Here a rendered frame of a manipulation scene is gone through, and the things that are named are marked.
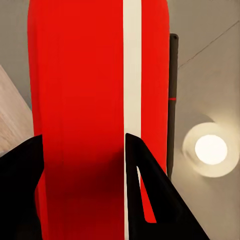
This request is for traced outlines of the radio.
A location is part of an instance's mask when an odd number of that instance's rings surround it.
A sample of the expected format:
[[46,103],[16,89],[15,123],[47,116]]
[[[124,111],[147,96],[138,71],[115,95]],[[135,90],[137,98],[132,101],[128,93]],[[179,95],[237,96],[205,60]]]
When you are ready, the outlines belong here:
[[129,240],[126,133],[170,181],[174,167],[179,36],[167,0],[30,0],[27,43],[42,240]]

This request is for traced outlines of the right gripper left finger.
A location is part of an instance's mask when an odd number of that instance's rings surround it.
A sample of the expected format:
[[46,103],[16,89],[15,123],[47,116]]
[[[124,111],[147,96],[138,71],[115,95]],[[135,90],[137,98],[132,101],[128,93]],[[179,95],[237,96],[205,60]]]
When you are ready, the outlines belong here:
[[44,171],[43,137],[0,157],[0,240],[13,240]]

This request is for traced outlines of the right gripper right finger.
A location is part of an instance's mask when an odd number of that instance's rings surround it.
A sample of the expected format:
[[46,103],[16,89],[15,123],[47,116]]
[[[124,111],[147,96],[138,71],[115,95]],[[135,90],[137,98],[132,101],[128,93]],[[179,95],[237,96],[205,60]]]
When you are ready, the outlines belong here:
[[[144,141],[126,133],[129,240],[210,240]],[[156,223],[145,220],[139,168]]]

